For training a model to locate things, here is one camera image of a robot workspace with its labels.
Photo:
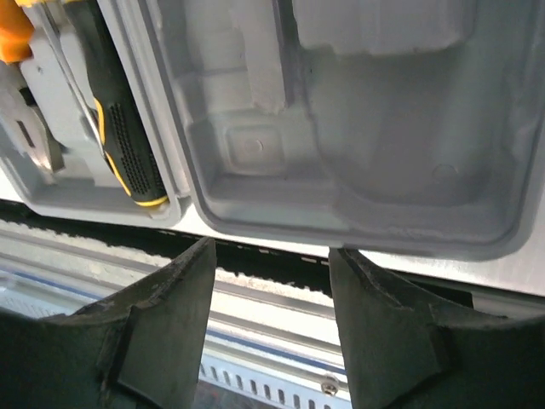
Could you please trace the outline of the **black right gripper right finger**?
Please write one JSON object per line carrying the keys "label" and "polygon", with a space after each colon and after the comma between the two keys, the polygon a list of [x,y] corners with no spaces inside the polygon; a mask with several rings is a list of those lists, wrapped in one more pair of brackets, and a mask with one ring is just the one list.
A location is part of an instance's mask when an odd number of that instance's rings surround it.
{"label": "black right gripper right finger", "polygon": [[329,265],[353,407],[543,407],[543,317],[467,308],[355,250]]}

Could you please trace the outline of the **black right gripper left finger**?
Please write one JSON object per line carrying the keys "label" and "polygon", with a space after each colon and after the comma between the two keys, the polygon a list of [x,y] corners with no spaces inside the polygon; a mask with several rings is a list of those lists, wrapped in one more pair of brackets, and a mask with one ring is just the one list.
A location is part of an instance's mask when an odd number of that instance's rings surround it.
{"label": "black right gripper left finger", "polygon": [[215,269],[215,241],[204,238],[74,314],[2,311],[2,407],[190,407]]}

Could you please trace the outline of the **short yellow black screwdriver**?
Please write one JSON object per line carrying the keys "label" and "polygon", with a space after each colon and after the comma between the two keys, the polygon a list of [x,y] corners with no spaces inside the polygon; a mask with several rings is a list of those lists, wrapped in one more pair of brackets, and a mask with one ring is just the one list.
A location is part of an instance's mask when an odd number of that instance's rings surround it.
{"label": "short yellow black screwdriver", "polygon": [[139,206],[168,201],[141,116],[96,1],[65,1],[82,48],[98,118],[100,145],[123,190]]}

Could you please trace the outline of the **grey plastic tool case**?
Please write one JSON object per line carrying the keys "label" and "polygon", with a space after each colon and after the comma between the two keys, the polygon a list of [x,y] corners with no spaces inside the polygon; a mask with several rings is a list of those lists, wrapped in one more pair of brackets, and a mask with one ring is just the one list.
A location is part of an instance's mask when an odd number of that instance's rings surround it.
{"label": "grey plastic tool case", "polygon": [[168,201],[137,205],[100,145],[65,1],[15,1],[23,77],[65,168],[1,168],[38,214],[412,256],[529,238],[544,169],[541,1],[96,1]]}

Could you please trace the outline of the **orange black pliers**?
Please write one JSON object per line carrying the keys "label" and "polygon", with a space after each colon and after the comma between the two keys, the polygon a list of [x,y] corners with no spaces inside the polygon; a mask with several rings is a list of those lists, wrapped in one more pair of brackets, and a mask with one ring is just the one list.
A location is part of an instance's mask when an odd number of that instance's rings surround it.
{"label": "orange black pliers", "polygon": [[20,155],[46,175],[65,168],[61,146],[22,75],[34,26],[15,1],[1,2],[1,125]]}

